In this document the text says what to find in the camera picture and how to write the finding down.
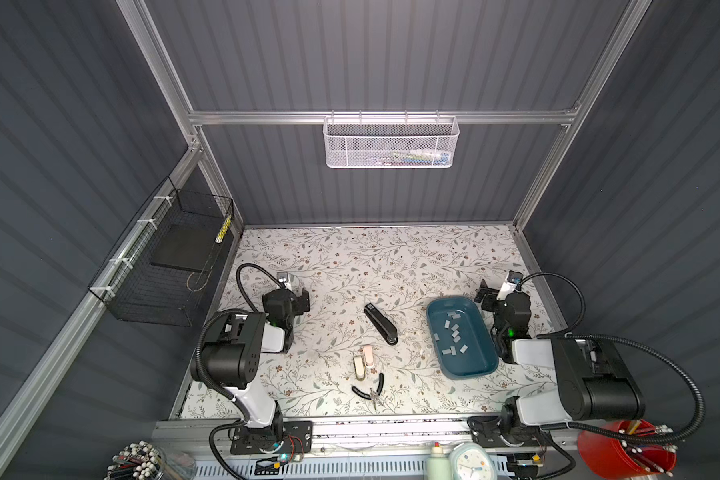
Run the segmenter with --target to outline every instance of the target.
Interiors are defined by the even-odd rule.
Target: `red bucket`
[[[620,429],[626,430],[630,424],[629,421],[614,422],[606,425],[605,429],[618,432]],[[640,422],[639,428],[652,427],[646,421]],[[620,478],[639,477],[643,475],[654,475],[654,472],[646,472],[642,466],[637,465],[632,457],[628,456],[621,446],[621,442],[614,438],[604,437],[592,432],[582,432],[576,443],[579,448],[579,454],[586,466],[596,475],[609,480],[619,480]],[[669,472],[675,467],[677,456],[662,448],[644,448],[642,456],[648,458],[653,463],[662,467]]]

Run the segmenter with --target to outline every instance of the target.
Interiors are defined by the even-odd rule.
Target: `leaf pattern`
[[[284,414],[295,416],[492,412],[510,396],[547,391],[554,371],[500,362],[496,372],[468,380],[445,377],[426,318],[432,300],[473,297],[480,279],[498,286],[507,271],[527,272],[506,226],[368,227],[246,230],[232,272],[252,262],[270,272],[295,274],[311,300],[298,319],[289,353],[264,353],[259,379]],[[242,282],[255,302],[273,284],[256,270]],[[534,315],[532,336],[549,332],[535,287],[525,289]],[[382,340],[362,312],[373,302],[398,328],[395,346]],[[246,308],[232,274],[220,310]],[[491,314],[483,312],[492,323]],[[353,357],[373,345],[374,365],[355,379]],[[374,389],[384,372],[381,404],[356,397],[351,387]],[[236,408],[200,383],[189,389],[182,418],[236,416]]]

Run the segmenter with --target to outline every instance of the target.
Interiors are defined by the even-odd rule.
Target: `alarm clock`
[[[454,480],[496,480],[493,461],[477,443],[462,443],[453,449],[450,458]]]

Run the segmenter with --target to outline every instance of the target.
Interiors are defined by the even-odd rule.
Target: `dark gray wall panel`
[[[206,126],[247,224],[512,220],[559,131],[461,127],[454,165],[326,166],[319,126]]]
[[[569,108],[625,4],[147,2],[196,110]]]
[[[702,478],[720,461],[720,1],[654,1],[526,235],[544,270],[581,286],[582,330],[654,346],[701,385],[708,417],[681,454]],[[625,357],[649,417],[687,421],[681,380]]]
[[[0,414],[185,149],[113,2],[0,2]],[[59,448],[101,475],[167,415],[195,334],[103,319],[4,478],[62,478]]]

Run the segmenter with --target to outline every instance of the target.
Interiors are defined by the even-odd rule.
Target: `black mounting plate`
[[[506,447],[538,447],[547,445],[543,438],[538,435],[536,427],[525,425],[510,428],[507,435],[501,437],[499,429],[499,414],[483,415],[467,418],[467,425],[470,429],[472,442],[486,448]]]
[[[291,443],[288,436],[301,440],[299,444],[296,440],[295,452],[308,453],[312,450],[312,422],[284,422],[282,426],[285,429],[284,446],[278,450],[279,453],[291,453]],[[272,447],[272,436],[263,435],[261,430],[264,428],[236,428],[232,446],[230,447],[231,455],[261,455],[260,448],[268,450]]]

